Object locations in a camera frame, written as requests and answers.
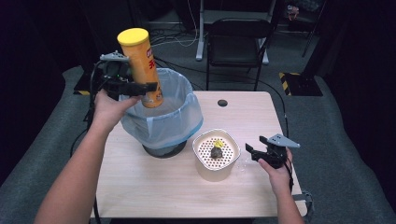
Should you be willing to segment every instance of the perforated basket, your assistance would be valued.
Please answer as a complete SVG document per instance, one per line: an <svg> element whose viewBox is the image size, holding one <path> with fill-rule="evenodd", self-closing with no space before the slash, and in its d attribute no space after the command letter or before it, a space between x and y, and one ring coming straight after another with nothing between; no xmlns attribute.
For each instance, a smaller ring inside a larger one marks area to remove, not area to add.
<svg viewBox="0 0 396 224"><path fill-rule="evenodd" d="M214 143L220 140L222 157L213 159L210 152ZM198 174L208 181L220 181L230 174L235 161L241 155L241 149L233 138L222 129L214 129L198 136L192 143L196 155Z"/></svg>

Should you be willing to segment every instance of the wooden table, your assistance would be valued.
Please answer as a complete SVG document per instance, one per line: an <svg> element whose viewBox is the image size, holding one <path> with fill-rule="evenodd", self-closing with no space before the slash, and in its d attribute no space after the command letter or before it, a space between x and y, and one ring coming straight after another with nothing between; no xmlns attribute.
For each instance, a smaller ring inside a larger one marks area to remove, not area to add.
<svg viewBox="0 0 396 224"><path fill-rule="evenodd" d="M119 123L106 142L97 190L101 217L276 217L268 174L252 161L245 143L265 150L259 135L282 133L271 96L262 91L196 91L204 124L175 157L151 157ZM218 100L228 102L225 107ZM211 129L225 130L241 147L231 174L220 182L202 179L192 141ZM300 194L293 173L292 194ZM296 202L301 215L304 201Z"/></svg>

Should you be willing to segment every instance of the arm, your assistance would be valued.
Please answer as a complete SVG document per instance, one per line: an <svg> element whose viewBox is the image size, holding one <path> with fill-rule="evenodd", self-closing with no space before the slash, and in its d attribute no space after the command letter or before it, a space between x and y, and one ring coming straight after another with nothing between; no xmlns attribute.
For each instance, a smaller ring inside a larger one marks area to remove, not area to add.
<svg viewBox="0 0 396 224"><path fill-rule="evenodd" d="M139 97L116 102L100 91L91 128L49 189L35 223L87 223L95 198L108 134Z"/></svg>
<svg viewBox="0 0 396 224"><path fill-rule="evenodd" d="M288 158L290 161L287 165L291 167L291 152L289 149ZM283 166L279 169L274 169L265 160L259 159L260 166L268 173L270 176L270 182L273 192L276 196L277 201L277 218L279 223L304 223L303 218L297 208L295 201L290 193L289 187L289 173L287 169Z"/></svg>

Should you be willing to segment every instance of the person's right hand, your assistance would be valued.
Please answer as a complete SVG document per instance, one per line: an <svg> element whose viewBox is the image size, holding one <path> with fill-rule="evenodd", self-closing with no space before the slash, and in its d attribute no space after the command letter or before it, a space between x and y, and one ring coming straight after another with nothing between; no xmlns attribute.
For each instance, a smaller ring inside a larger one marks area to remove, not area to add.
<svg viewBox="0 0 396 224"><path fill-rule="evenodd" d="M110 132L120 121L125 111L135 105L140 99L141 96L132 96L123 101L115 101L107 96L105 90L100 90L95 98L92 126L105 128Z"/></svg>
<svg viewBox="0 0 396 224"><path fill-rule="evenodd" d="M286 161L286 164L288 167L291 169L291 159L292 155L291 152L288 148L286 148L287 154L288 154L288 160ZM282 193L288 193L290 194L290 176L289 172L286 169L285 165L278 169L274 169L268 162L266 162L263 159L258 160L260 166L268 173L270 176L270 183L272 186L272 190L275 194L275 196L278 196Z"/></svg>

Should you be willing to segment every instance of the yellow black tape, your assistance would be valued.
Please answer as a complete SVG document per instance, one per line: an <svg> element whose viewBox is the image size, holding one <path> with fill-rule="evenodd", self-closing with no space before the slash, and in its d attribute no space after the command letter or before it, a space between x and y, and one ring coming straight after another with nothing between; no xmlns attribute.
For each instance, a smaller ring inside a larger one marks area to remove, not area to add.
<svg viewBox="0 0 396 224"><path fill-rule="evenodd" d="M89 91L74 91L75 95L90 95Z"/></svg>
<svg viewBox="0 0 396 224"><path fill-rule="evenodd" d="M283 90L285 91L286 95L291 95L290 87L288 81L286 80L286 75L295 75L299 76L300 73L279 73L280 81L282 82Z"/></svg>

